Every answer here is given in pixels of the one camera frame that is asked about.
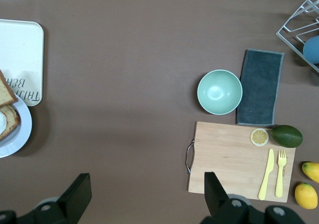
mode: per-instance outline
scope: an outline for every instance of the brown table surface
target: brown table surface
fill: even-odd
[[[206,113],[196,87],[211,70],[240,76],[252,48],[285,52],[275,123],[304,135],[285,205],[316,223],[318,209],[298,206],[294,187],[307,181],[319,192],[301,171],[319,161],[318,80],[275,35],[304,1],[0,0],[0,18],[45,32],[43,100],[30,107],[27,144],[0,159],[0,210],[26,214],[89,172],[80,224],[200,223],[209,211],[204,195],[187,191],[184,164],[195,122],[236,116]]]

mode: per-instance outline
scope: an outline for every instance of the metal handle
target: metal handle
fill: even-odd
[[[190,167],[189,167],[189,166],[188,166],[188,164],[187,164],[187,163],[188,163],[188,153],[189,153],[189,149],[190,149],[191,147],[194,147],[194,144],[195,144],[195,140],[193,139],[193,140],[191,141],[190,145],[189,145],[189,146],[188,146],[188,148],[187,148],[187,155],[186,155],[186,168],[187,168],[188,174],[190,174],[190,172],[191,172],[190,167],[191,167],[191,165],[192,165],[192,163],[193,163],[195,152],[193,152],[193,158],[192,158],[192,161],[191,161]]]

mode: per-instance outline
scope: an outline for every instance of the tray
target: tray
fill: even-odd
[[[251,143],[250,134],[256,127],[197,122],[194,139],[194,159],[189,169],[188,191],[204,193],[204,173],[214,172],[227,194],[258,199],[265,174],[268,151],[274,150],[274,170],[269,175],[266,201],[287,202],[295,148],[284,148],[271,138],[264,146]],[[275,196],[278,173],[278,151],[284,149],[287,164],[283,178],[283,196]]]
[[[43,45],[38,23],[0,19],[0,69],[27,106],[42,100]]]

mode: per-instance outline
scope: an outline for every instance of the blue object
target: blue object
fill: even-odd
[[[249,49],[246,51],[240,81],[243,98],[237,108],[237,123],[274,125],[284,53]]]
[[[239,105],[243,89],[239,79],[226,70],[214,70],[199,82],[197,97],[209,113],[222,115],[232,112]]]
[[[319,36],[314,36],[306,41],[304,56],[313,64],[319,63]]]

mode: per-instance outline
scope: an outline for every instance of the knife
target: knife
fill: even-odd
[[[268,161],[267,161],[264,179],[263,179],[263,182],[261,184],[261,187],[260,187],[260,190],[258,193],[258,198],[260,200],[264,200],[266,197],[268,177],[269,177],[269,174],[271,173],[271,171],[274,169],[274,163],[275,163],[274,150],[271,148],[271,149],[269,149],[269,153],[268,153]]]

